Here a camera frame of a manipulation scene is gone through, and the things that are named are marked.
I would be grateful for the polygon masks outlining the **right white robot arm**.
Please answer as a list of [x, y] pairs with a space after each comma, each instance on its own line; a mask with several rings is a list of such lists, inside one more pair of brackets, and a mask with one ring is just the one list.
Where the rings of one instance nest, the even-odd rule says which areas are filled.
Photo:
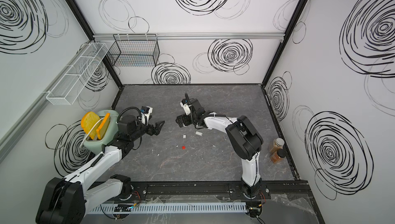
[[263, 138], [248, 117], [230, 118], [206, 111], [197, 99], [190, 99], [187, 95], [180, 106], [184, 114], [175, 120], [179, 127], [193, 125], [195, 129], [215, 129], [227, 134], [235, 153], [241, 158], [242, 191], [247, 198], [256, 197], [261, 187], [259, 157]]

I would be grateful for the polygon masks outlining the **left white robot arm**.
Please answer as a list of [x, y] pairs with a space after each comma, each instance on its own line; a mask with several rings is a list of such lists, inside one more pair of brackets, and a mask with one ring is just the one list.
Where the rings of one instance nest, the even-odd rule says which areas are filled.
[[118, 132], [100, 153], [80, 169], [63, 178], [53, 178], [45, 187], [36, 215], [37, 224], [79, 224], [94, 208], [107, 200], [129, 199], [134, 194], [130, 177], [113, 175], [104, 183], [93, 184], [111, 166], [135, 149], [143, 135], [159, 135], [165, 122], [142, 124], [135, 116], [126, 116]]

